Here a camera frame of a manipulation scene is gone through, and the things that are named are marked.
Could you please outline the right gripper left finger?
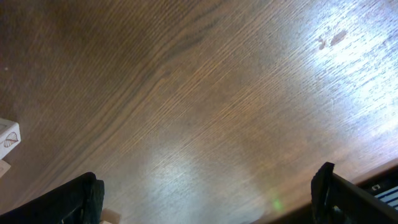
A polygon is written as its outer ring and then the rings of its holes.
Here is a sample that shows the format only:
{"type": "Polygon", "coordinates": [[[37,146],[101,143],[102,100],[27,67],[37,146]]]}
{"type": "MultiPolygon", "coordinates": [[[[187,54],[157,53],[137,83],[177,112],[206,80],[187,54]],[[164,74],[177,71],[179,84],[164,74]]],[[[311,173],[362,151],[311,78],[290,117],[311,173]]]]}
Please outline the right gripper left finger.
{"type": "Polygon", "coordinates": [[[104,181],[87,172],[46,194],[1,215],[1,223],[98,224],[104,181]]]}

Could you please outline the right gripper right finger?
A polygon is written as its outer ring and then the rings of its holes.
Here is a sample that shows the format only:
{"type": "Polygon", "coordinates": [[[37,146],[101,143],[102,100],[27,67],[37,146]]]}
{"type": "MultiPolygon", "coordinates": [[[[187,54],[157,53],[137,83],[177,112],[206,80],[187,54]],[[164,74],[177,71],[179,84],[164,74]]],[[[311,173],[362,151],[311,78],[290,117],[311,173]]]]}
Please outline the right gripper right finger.
{"type": "Polygon", "coordinates": [[[333,172],[324,163],[311,181],[315,223],[397,224],[397,171],[382,175],[363,188],[333,172]]]}

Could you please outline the green R block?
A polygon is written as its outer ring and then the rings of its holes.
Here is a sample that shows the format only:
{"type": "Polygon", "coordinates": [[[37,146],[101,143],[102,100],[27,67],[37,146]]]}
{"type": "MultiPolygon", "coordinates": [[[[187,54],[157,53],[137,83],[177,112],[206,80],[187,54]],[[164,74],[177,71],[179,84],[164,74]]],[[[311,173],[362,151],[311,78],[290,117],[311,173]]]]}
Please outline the green R block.
{"type": "Polygon", "coordinates": [[[119,224],[121,215],[118,212],[104,208],[101,212],[99,224],[119,224]]]}

